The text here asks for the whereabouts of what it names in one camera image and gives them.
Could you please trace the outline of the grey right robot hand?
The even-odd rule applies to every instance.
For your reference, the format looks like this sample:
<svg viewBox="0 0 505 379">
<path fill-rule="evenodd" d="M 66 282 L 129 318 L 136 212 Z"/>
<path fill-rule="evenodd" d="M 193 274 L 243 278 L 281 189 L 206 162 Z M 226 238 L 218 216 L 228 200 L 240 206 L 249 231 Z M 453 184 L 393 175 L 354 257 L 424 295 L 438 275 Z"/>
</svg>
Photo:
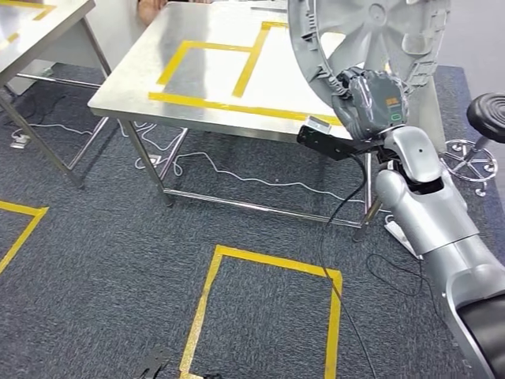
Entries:
<svg viewBox="0 0 505 379">
<path fill-rule="evenodd" d="M 340 87 L 332 95 L 332 107 L 354 140 L 375 139 L 407 121 L 407 97 L 398 77 L 354 66 L 336 79 Z"/>
</svg>

